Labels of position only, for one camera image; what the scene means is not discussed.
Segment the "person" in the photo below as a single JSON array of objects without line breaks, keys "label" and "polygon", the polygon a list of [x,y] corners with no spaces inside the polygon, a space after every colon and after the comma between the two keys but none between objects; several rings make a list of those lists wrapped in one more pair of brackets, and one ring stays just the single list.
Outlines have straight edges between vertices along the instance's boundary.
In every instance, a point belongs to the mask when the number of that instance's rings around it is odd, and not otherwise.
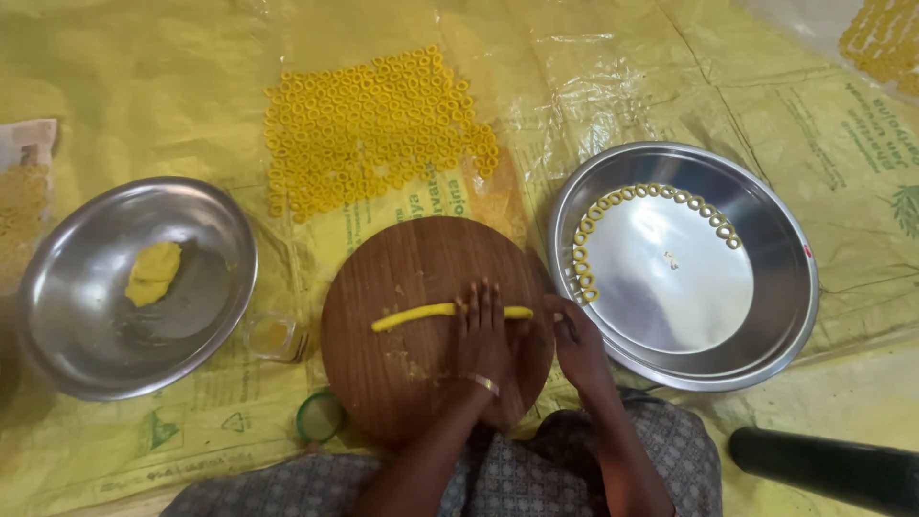
[{"label": "person", "polygon": [[720,459],[701,420],[617,388],[599,329],[581,307],[546,295],[556,353],[584,411],[549,415],[532,440],[477,427],[513,378],[500,287],[459,298],[458,371],[430,426],[391,461],[306,454],[183,490],[164,517],[721,515]]}]

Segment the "pile of dough rings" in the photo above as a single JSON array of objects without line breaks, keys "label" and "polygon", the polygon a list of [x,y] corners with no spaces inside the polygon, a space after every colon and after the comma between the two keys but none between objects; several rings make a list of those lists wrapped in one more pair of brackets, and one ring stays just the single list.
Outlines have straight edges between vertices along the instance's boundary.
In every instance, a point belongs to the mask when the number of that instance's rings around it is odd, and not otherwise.
[{"label": "pile of dough rings", "polygon": [[587,238],[596,228],[596,222],[603,218],[604,211],[624,201],[646,196],[661,196],[668,200],[672,199],[679,204],[685,203],[690,210],[698,212],[699,215],[709,220],[711,227],[715,228],[715,235],[724,239],[730,249],[737,249],[743,244],[726,215],[718,212],[718,209],[713,205],[706,203],[702,196],[694,196],[688,190],[677,190],[671,185],[659,185],[657,183],[648,183],[647,185],[636,183],[635,185],[614,190],[597,200],[594,205],[587,209],[587,213],[581,219],[581,231],[574,234],[574,248],[572,250],[574,275],[577,276],[578,284],[581,286],[582,295],[586,302],[593,302],[600,295],[599,291],[594,288],[594,275],[590,272],[590,263],[587,262],[587,249],[584,247],[587,244]]}]

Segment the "steel bowl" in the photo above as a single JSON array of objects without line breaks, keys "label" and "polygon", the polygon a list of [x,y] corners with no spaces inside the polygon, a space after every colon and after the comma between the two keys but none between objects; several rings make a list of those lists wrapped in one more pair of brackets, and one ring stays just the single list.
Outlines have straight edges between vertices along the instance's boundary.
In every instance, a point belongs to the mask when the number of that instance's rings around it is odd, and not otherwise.
[{"label": "steel bowl", "polygon": [[[166,295],[124,295],[138,251],[181,247]],[[115,400],[182,378],[227,339],[255,286],[243,211],[190,178],[133,181],[94,198],[42,242],[19,287],[17,335],[28,361],[67,395]]]},{"label": "steel bowl", "polygon": [[[611,206],[584,248],[599,296],[573,271],[573,238],[597,200],[637,183],[702,196],[733,224],[730,249],[685,203],[636,197]],[[691,145],[626,144],[584,162],[549,221],[550,273],[584,304],[616,362],[655,382],[726,391],[762,382],[794,359],[817,315],[817,268],[778,196],[749,171]]]}]

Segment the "green lid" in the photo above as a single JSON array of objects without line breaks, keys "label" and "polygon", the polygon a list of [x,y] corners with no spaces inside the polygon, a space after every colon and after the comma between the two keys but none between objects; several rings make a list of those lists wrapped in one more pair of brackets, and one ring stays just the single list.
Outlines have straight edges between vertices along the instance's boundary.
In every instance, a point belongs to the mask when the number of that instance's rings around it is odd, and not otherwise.
[{"label": "green lid", "polygon": [[331,392],[320,391],[310,395],[297,410],[297,433],[305,442],[328,442],[346,424],[345,408]]}]

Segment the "small glass jar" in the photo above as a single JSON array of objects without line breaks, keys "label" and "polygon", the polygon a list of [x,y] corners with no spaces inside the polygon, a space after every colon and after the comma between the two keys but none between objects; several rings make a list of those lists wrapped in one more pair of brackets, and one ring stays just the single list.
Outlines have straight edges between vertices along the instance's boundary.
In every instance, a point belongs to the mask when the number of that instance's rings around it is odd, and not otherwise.
[{"label": "small glass jar", "polygon": [[278,362],[298,362],[306,342],[303,326],[276,311],[255,315],[245,324],[243,344],[252,355]]}]

